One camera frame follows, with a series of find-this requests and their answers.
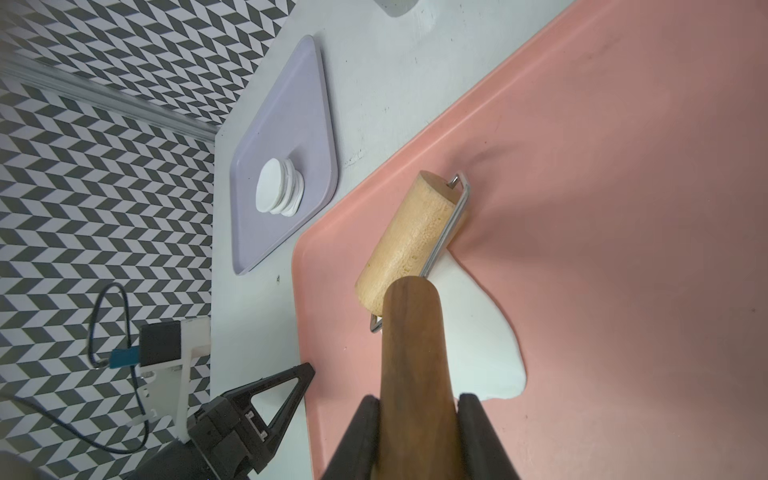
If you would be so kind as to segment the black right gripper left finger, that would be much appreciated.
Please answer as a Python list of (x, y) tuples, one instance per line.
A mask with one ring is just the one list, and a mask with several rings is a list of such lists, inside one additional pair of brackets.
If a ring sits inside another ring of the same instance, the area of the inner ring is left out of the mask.
[(322, 480), (369, 480), (378, 452), (379, 399), (366, 395), (346, 429)]

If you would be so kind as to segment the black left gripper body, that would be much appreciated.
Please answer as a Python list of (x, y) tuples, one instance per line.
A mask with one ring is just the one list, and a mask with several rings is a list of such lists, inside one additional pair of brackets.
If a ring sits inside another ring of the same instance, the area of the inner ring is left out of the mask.
[(269, 429), (246, 395), (221, 395), (193, 416), (190, 439), (210, 471), (211, 479), (247, 479), (261, 473), (274, 458)]

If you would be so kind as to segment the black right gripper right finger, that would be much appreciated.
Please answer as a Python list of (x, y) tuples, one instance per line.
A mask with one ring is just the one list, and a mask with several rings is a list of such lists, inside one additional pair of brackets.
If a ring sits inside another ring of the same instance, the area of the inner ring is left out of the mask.
[(461, 448), (469, 479), (520, 480), (481, 401), (463, 393), (458, 400)]

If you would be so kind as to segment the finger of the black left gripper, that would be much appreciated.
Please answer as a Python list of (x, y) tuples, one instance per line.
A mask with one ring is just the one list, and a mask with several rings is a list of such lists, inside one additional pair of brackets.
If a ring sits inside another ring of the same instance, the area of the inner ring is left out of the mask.
[(315, 369), (310, 363), (302, 363), (295, 367), (252, 381), (240, 387), (232, 388), (222, 393), (222, 396), (233, 402), (250, 402), (259, 394), (274, 390), (277, 387), (292, 384), (292, 389), (286, 399), (301, 399), (315, 376)]
[(272, 456), (276, 455), (304, 396), (301, 399), (296, 397), (285, 399), (270, 421), (268, 425), (269, 434), (265, 439), (265, 445)]

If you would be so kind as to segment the wooden rolling pin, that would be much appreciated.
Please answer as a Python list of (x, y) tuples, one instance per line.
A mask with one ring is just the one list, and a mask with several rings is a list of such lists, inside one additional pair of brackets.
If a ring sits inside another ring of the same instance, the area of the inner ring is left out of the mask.
[(419, 172), (355, 284), (382, 320), (379, 479), (463, 479), (459, 424), (436, 287), (420, 273), (460, 198)]

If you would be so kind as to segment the white dough piece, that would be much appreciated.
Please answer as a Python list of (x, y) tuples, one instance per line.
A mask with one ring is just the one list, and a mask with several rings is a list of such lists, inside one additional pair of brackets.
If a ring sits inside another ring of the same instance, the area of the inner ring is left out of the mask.
[(494, 300), (449, 252), (437, 259), (428, 280), (442, 308), (453, 396), (479, 400), (520, 396), (527, 374), (515, 333)]

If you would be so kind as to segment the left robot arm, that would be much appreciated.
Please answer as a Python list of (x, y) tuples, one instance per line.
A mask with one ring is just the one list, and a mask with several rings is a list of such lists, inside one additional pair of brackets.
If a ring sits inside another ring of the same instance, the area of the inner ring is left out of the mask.
[[(190, 439), (175, 440), (141, 464), (131, 479), (246, 479), (262, 472), (275, 457), (315, 370), (303, 363), (231, 389), (204, 404), (193, 416)], [(295, 381), (270, 422), (253, 397)]]

